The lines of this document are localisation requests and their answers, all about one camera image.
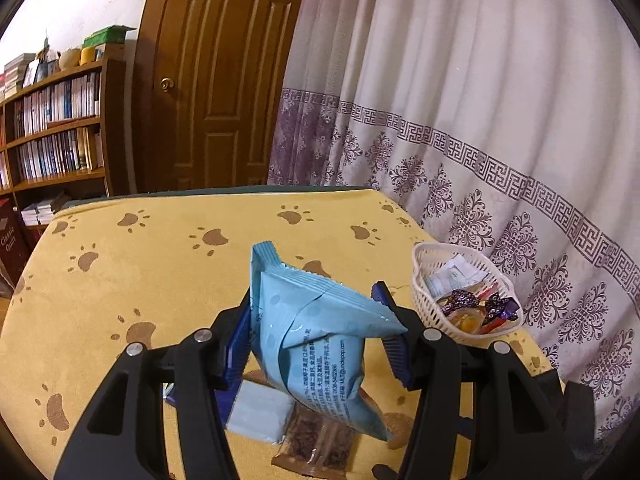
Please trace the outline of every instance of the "shelf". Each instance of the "shelf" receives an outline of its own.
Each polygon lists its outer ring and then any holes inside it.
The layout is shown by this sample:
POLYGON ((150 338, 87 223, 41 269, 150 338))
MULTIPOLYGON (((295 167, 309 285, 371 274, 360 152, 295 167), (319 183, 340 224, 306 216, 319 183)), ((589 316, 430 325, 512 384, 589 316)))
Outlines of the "shelf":
POLYGON ((95 178, 104 178, 104 168, 97 168, 92 171, 71 171, 57 176, 39 178, 35 181, 21 182, 14 186, 13 191, 18 192, 25 189, 33 189, 34 187, 54 186, 55 184, 66 184, 67 182, 75 182, 76 180, 91 180, 95 178))
POLYGON ((37 134, 29 135, 26 137, 20 137, 20 139, 12 140, 6 144, 6 148, 13 148, 15 146, 20 146, 25 142, 31 142, 32 140, 40 139, 42 137, 50 136, 53 134, 58 134, 60 132, 66 132, 67 130, 73 130, 75 128, 83 128, 84 126, 91 126, 92 124, 100 124, 100 117, 85 117, 83 119, 78 119, 77 121, 71 121, 70 123, 61 124, 60 126, 56 126, 55 128, 49 128, 48 130, 43 130, 38 132, 37 134))
POLYGON ((70 68, 69 70, 56 72, 55 74, 50 75, 47 78, 44 78, 42 81, 38 81, 37 83, 26 86, 22 90, 19 90, 11 97, 8 97, 4 101, 0 102, 0 106, 10 103, 11 101, 15 101, 16 99, 20 99, 21 97, 24 97, 25 95, 28 95, 31 92, 35 92, 36 90, 40 90, 41 88, 47 87, 52 83, 57 83, 58 81, 64 81, 65 79, 68 79, 75 75, 82 74, 85 72, 92 72, 96 69, 100 69, 102 67, 102 61, 103 60, 92 61, 91 63, 87 63, 82 66, 76 66, 74 68, 70 68))

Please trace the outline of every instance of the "white package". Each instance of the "white package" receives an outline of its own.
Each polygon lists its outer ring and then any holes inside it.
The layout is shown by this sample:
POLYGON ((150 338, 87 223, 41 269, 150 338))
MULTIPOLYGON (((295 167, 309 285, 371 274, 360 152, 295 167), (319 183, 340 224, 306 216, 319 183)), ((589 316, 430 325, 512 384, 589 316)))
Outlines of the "white package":
POLYGON ((251 381, 242 381, 226 428, 254 440, 279 444, 295 399, 251 381))
POLYGON ((486 272, 470 264, 461 254, 456 254, 431 276, 427 276, 424 284, 431 297, 438 301, 457 288, 467 288, 481 282, 486 276, 486 272))

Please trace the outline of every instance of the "white curtain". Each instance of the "white curtain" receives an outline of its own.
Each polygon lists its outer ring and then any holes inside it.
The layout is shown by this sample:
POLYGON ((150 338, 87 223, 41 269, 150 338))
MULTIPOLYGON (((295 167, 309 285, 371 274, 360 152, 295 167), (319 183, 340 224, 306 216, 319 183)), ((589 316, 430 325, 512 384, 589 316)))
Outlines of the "white curtain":
POLYGON ((640 49, 610 0, 303 0, 284 86, 270 182, 379 189, 490 256, 615 440, 640 391, 640 49))

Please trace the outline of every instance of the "red book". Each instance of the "red book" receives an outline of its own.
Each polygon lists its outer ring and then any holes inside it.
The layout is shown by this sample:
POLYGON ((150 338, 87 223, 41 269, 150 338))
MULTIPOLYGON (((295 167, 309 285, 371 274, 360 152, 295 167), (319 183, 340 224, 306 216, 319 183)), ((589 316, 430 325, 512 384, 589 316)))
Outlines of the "red book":
POLYGON ((11 202, 8 198, 0 200, 0 260, 13 286, 18 283, 29 254, 11 202))

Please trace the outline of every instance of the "paper packet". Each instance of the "paper packet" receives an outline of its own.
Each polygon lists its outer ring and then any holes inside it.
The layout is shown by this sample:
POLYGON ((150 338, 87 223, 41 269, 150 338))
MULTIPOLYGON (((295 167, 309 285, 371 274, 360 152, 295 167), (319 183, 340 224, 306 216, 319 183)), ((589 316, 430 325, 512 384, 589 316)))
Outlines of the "paper packet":
POLYGON ((427 276, 424 285, 434 301, 438 301, 457 288, 467 288, 481 282, 486 276, 487 272, 470 264, 462 254, 456 254, 436 272, 427 276))

